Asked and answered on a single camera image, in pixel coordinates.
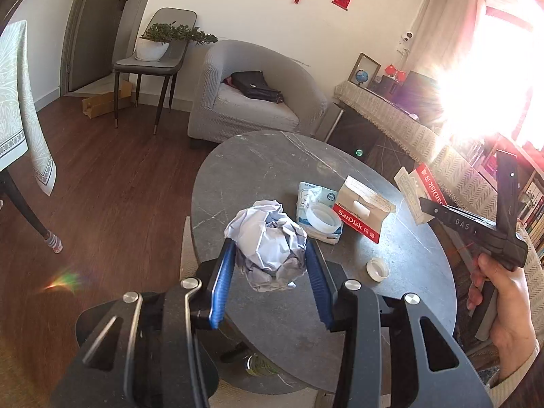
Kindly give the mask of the person's right hand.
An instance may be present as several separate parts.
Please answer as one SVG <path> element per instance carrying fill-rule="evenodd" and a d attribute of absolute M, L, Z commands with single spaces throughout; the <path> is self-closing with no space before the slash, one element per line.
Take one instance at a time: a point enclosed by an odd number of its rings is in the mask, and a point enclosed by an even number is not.
<path fill-rule="evenodd" d="M 470 277 L 469 310 L 482 304 L 480 288 L 487 281 L 497 290 L 497 316 L 490 335 L 500 357 L 500 380 L 505 380 L 527 362 L 537 345 L 525 272 L 521 268 L 509 271 L 482 252 Z"/>

